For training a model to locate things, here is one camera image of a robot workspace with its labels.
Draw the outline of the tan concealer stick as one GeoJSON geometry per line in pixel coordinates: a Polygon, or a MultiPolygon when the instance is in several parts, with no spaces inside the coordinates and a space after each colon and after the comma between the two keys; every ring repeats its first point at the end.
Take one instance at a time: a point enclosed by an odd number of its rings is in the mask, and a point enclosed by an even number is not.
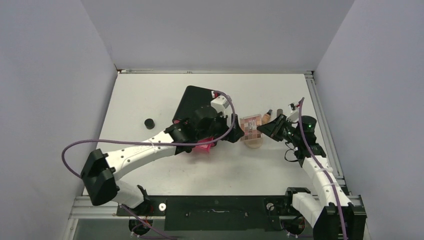
{"type": "Polygon", "coordinates": [[[269,109],[263,116],[262,116],[262,124],[267,124],[270,119],[271,119],[271,115],[272,115],[273,110],[269,109]]]}

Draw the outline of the eyeshadow palette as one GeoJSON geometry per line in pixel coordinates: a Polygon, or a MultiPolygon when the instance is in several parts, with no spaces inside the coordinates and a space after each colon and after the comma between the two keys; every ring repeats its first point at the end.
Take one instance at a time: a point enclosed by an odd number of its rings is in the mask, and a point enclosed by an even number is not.
{"type": "Polygon", "coordinates": [[[249,142],[262,138],[262,133],[258,130],[258,126],[262,125],[261,114],[243,117],[239,120],[239,125],[244,132],[243,136],[240,138],[240,141],[249,142]]]}

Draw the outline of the pink drawer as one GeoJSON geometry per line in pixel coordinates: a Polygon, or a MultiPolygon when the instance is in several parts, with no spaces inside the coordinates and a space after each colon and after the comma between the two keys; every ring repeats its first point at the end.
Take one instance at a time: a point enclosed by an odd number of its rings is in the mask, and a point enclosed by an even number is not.
{"type": "MultiPolygon", "coordinates": [[[[213,138],[205,138],[199,141],[199,143],[206,143],[206,142],[210,142],[212,141],[213,138]]],[[[210,149],[212,148],[213,144],[209,143],[209,144],[203,144],[203,145],[197,145],[195,146],[192,151],[196,152],[196,153],[202,153],[202,154],[209,154],[210,153],[210,149]]]]}

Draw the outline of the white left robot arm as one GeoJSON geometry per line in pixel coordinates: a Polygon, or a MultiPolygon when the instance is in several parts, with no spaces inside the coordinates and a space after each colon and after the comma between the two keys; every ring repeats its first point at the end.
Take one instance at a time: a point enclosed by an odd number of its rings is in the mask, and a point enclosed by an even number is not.
{"type": "Polygon", "coordinates": [[[244,135],[238,116],[231,114],[231,124],[227,120],[224,113],[204,106],[140,145],[133,143],[110,152],[93,150],[80,173],[92,205],[116,202],[129,207],[136,215],[145,214],[149,208],[147,191],[140,185],[122,181],[122,177],[158,159],[189,153],[205,139],[237,142],[244,135]]]}

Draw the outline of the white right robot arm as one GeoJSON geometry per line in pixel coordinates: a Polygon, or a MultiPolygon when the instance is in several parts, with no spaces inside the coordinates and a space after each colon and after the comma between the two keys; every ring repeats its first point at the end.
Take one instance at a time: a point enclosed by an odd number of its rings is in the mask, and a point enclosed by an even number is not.
{"type": "Polygon", "coordinates": [[[310,178],[317,198],[304,189],[288,189],[282,207],[289,214],[299,212],[313,228],[315,240],[362,240],[367,214],[362,205],[354,204],[333,174],[324,149],[317,143],[317,120],[303,115],[294,126],[284,114],[258,126],[271,139],[295,147],[300,167],[310,178]]]}

